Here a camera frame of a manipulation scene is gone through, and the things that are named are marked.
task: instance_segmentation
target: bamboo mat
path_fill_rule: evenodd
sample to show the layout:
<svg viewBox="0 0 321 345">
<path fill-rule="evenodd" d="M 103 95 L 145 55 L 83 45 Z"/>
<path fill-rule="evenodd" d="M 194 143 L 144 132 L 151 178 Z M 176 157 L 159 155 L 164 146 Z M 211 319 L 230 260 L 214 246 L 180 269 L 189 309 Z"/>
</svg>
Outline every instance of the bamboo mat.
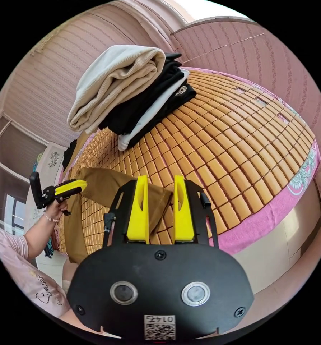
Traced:
<svg viewBox="0 0 321 345">
<path fill-rule="evenodd" d="M 191 71 L 197 96 L 174 111 L 132 149 L 119 152 L 117 136 L 98 133 L 74 165 L 102 167 L 131 176 L 147 175 L 173 190 L 173 176 L 201 185 L 209 197 L 221 234 L 260 211 L 299 171 L 314 134 L 308 125 L 269 94 L 230 77 Z M 103 242 L 108 211 L 84 197 L 82 222 L 88 254 Z M 63 224 L 60 251 L 66 252 Z M 170 244 L 169 207 L 152 244 Z"/>
</svg>

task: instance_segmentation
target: sleeve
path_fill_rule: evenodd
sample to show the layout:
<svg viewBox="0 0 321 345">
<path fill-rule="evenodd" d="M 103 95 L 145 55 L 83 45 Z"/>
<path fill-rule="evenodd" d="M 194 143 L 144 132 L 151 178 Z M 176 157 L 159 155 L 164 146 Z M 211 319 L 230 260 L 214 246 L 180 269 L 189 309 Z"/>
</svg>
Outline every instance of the sleeve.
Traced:
<svg viewBox="0 0 321 345">
<path fill-rule="evenodd" d="M 12 235 L 0 229 L 0 253 L 4 252 L 6 248 L 11 248 L 24 259 L 28 259 L 29 248 L 25 237 Z"/>
</svg>

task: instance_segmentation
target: dark cloth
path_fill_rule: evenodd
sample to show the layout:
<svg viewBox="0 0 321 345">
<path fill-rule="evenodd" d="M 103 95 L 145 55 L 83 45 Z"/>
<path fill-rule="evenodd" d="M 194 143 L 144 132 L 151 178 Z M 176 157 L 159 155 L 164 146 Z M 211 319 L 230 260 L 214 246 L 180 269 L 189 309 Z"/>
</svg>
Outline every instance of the dark cloth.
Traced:
<svg viewBox="0 0 321 345">
<path fill-rule="evenodd" d="M 155 115 L 155 117 L 146 124 L 146 126 L 136 134 L 131 140 L 129 141 L 127 149 L 130 149 L 139 140 L 145 136 L 145 134 L 149 133 L 152 128 L 154 128 L 158 123 L 160 123 L 165 117 L 167 117 L 171 112 L 179 108 L 180 106 L 184 105 L 186 102 L 189 102 L 192 98 L 196 96 L 196 91 L 187 84 L 187 80 L 181 85 L 181 87 L 174 92 L 171 97 L 164 103 L 162 108 L 159 112 Z"/>
<path fill-rule="evenodd" d="M 158 97 L 184 77 L 183 72 L 179 69 L 182 64 L 175 61 L 181 56 L 180 53 L 166 54 L 165 64 L 158 78 L 146 90 L 112 109 L 98 126 L 99 129 L 108 127 L 118 135 L 131 133 L 140 118 Z"/>
<path fill-rule="evenodd" d="M 77 146 L 77 139 L 74 139 L 70 143 L 70 147 L 64 152 L 64 160 L 62 161 L 62 166 L 63 166 L 64 170 L 69 165 L 71 157 L 73 155 L 73 152 L 74 152 L 76 146 Z"/>
</svg>

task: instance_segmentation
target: white folded clothing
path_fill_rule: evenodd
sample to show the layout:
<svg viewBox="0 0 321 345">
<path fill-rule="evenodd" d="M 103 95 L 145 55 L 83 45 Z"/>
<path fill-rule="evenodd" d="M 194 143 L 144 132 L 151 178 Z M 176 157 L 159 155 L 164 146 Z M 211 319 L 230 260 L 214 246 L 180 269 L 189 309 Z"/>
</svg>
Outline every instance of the white folded clothing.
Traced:
<svg viewBox="0 0 321 345">
<path fill-rule="evenodd" d="M 114 45 L 85 71 L 67 118 L 75 132 L 92 133 L 118 104 L 148 88 L 162 72 L 165 54 L 159 48 Z"/>
<path fill-rule="evenodd" d="M 170 88 L 164 91 L 157 100 L 153 103 L 151 107 L 145 112 L 145 114 L 140 118 L 134 129 L 130 134 L 119 135 L 117 140 L 117 147 L 119 151 L 125 151 L 128 147 L 129 141 L 138 134 L 160 111 L 162 106 L 166 103 L 166 101 L 171 97 L 173 93 L 175 93 L 184 81 L 189 76 L 189 71 L 180 68 L 181 72 L 183 72 L 184 77 L 173 84 Z"/>
</svg>

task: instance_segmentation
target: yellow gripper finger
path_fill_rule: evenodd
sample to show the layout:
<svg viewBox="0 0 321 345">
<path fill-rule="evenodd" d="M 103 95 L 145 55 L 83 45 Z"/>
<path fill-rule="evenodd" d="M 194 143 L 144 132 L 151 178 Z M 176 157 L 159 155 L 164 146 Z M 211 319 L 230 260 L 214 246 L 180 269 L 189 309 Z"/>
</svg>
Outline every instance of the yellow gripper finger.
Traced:
<svg viewBox="0 0 321 345">
<path fill-rule="evenodd" d="M 147 176 L 139 176 L 136 181 L 127 238 L 132 242 L 149 244 L 149 203 Z"/>
<path fill-rule="evenodd" d="M 179 175 L 174 177 L 174 232 L 173 244 L 194 240 L 194 226 L 185 179 Z"/>
</svg>

